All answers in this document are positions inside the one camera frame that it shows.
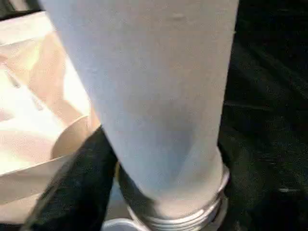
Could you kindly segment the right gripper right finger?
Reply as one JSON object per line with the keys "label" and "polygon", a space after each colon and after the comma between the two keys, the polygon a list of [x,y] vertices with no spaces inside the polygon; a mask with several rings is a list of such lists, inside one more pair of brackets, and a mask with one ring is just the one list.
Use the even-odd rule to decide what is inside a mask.
{"label": "right gripper right finger", "polygon": [[218,146],[230,170],[221,231],[308,229],[308,194],[271,153],[234,134],[220,134]]}

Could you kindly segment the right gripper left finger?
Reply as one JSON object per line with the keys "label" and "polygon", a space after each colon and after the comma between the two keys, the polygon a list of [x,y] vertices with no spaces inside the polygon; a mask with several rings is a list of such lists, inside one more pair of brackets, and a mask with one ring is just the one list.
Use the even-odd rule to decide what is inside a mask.
{"label": "right gripper left finger", "polygon": [[96,129],[58,170],[21,230],[101,230],[116,163],[104,130]]}

